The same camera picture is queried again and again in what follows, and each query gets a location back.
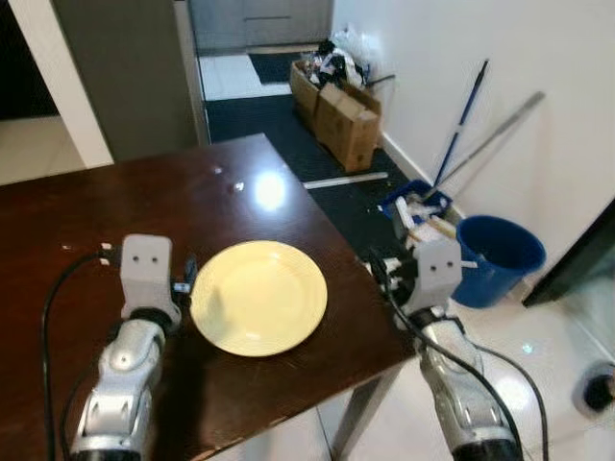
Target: cardboard box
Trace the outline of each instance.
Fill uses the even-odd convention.
[[[381,104],[369,93],[351,85],[322,90],[308,80],[303,61],[290,68],[290,89],[295,110],[347,172],[368,169],[378,142]]]
[[[381,104],[350,85],[327,84],[316,105],[316,139],[329,148],[346,172],[368,169],[378,141]]]
[[[318,88],[308,80],[302,69],[302,61],[294,61],[290,66],[290,90],[295,97],[297,114],[314,132],[316,107],[318,106]]]

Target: white wall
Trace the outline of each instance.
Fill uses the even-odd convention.
[[[9,0],[9,4],[84,165],[113,163],[51,0]]]
[[[461,191],[464,213],[537,234],[545,270],[615,196],[612,0],[335,0],[333,29],[348,22],[378,44],[379,74],[397,75],[379,90],[384,137],[431,180],[482,60],[490,70],[455,158],[533,91],[547,93],[474,178],[472,166],[445,188]]]

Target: plastic bag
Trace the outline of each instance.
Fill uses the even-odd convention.
[[[343,31],[335,32],[331,41],[344,51],[350,53],[361,67],[369,67],[376,58],[376,47],[373,40],[366,34],[358,34],[352,24]]]

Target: table leg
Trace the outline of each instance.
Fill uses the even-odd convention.
[[[372,417],[378,410],[384,396],[395,381],[403,363],[389,368],[371,381],[353,391],[332,446],[333,461],[348,459]]]

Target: dark brown table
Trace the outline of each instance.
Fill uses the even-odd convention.
[[[274,203],[258,190],[263,175],[283,185]],[[411,351],[368,272],[264,135],[0,188],[0,457],[44,456],[39,322],[51,283],[77,256],[135,232],[173,240],[177,275],[190,252],[202,265],[241,241],[279,240],[314,259],[329,292],[318,329],[267,358],[218,350],[185,315],[164,351],[152,458],[204,459],[356,387],[334,442],[344,457]],[[57,418],[122,303],[118,271],[96,262],[62,286],[50,323]],[[94,379],[78,394],[69,440]]]

